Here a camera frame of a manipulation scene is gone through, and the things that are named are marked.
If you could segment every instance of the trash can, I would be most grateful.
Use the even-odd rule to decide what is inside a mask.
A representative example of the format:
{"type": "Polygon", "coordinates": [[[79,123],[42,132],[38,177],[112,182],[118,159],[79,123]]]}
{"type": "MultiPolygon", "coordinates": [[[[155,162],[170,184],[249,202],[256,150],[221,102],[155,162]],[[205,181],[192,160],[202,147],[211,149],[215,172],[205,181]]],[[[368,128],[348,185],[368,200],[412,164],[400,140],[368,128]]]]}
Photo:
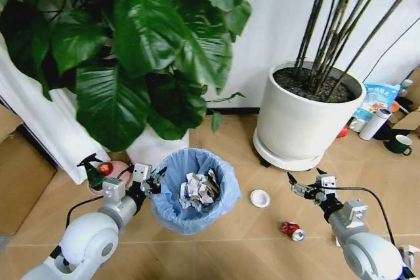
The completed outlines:
{"type": "Polygon", "coordinates": [[[161,193],[152,197],[152,211],[158,222],[183,235],[204,230],[222,215],[230,212],[241,197],[234,168],[210,151],[186,148],[166,157],[156,172],[167,167],[161,182],[161,193]],[[186,174],[207,174],[212,169],[220,186],[216,201],[199,212],[193,207],[183,209],[179,203],[180,186],[186,174]]]}

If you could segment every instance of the white thermos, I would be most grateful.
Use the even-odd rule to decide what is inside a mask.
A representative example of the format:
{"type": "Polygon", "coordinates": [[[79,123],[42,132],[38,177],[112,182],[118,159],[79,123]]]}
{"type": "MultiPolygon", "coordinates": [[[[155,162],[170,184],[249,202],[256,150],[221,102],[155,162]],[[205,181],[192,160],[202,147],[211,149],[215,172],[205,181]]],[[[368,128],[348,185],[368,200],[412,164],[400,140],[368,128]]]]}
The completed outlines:
{"type": "Polygon", "coordinates": [[[390,116],[391,112],[389,110],[381,108],[362,129],[359,137],[363,140],[371,140],[373,135],[381,128],[390,116]]]}

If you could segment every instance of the wooden floor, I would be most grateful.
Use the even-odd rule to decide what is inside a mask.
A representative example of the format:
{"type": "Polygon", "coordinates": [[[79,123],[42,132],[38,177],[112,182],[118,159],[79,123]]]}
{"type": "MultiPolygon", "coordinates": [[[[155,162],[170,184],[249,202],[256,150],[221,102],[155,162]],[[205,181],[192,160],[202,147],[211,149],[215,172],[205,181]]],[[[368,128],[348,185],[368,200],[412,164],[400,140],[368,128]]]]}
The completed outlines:
{"type": "MultiPolygon", "coordinates": [[[[355,279],[342,250],[334,245],[321,210],[290,192],[285,171],[259,165],[252,146],[256,124],[254,115],[226,116],[213,134],[207,118],[190,134],[191,146],[208,149],[235,168],[243,197],[231,213],[205,231],[185,237],[159,226],[147,201],[94,279],[355,279]],[[249,201],[249,193],[257,188],[271,196],[266,209],[249,201]],[[300,223],[306,233],[302,243],[279,232],[285,220],[300,223]]],[[[333,143],[319,167],[335,174],[341,186],[375,191],[387,210],[397,243],[420,247],[420,140],[410,137],[415,141],[413,154],[404,157],[388,152],[382,142],[366,142],[350,132],[333,143]]],[[[294,174],[307,184],[316,177],[313,170],[294,174]]],[[[19,279],[42,263],[62,237],[68,209],[90,197],[85,184],[76,186],[59,172],[0,256],[0,279],[19,279]]],[[[340,193],[342,201],[356,197],[369,205],[371,231],[385,236],[383,217],[370,195],[340,193]]],[[[99,204],[80,207],[73,218],[95,211],[99,204]]]]}

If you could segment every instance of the soil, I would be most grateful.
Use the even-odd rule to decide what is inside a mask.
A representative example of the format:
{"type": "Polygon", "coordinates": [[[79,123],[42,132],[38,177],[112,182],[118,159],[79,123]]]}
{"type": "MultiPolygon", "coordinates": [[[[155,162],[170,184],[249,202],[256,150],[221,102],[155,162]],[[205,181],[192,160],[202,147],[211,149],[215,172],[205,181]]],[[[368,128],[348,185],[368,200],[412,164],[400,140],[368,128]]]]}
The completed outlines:
{"type": "MultiPolygon", "coordinates": [[[[329,92],[337,83],[336,78],[328,77],[325,80],[325,83],[322,85],[320,92],[318,94],[314,94],[313,90],[308,88],[308,81],[310,70],[303,68],[302,73],[298,74],[298,70],[296,68],[284,68],[277,70],[273,73],[273,78],[275,82],[283,89],[302,96],[303,98],[307,98],[308,100],[318,101],[318,102],[326,102],[329,92]]],[[[329,103],[345,103],[349,101],[353,101],[356,97],[353,93],[348,90],[342,83],[340,83],[337,90],[331,95],[329,98],[329,103]]]]}

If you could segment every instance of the red can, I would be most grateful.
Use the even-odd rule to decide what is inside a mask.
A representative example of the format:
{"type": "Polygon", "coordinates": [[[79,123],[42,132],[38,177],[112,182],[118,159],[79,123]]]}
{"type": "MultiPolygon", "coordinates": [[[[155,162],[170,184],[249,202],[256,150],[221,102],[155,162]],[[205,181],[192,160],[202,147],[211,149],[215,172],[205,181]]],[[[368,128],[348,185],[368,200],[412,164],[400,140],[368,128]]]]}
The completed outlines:
{"type": "Polygon", "coordinates": [[[280,231],[282,231],[295,242],[301,242],[305,239],[304,231],[297,223],[294,222],[283,222],[283,226],[280,228],[280,231]]]}

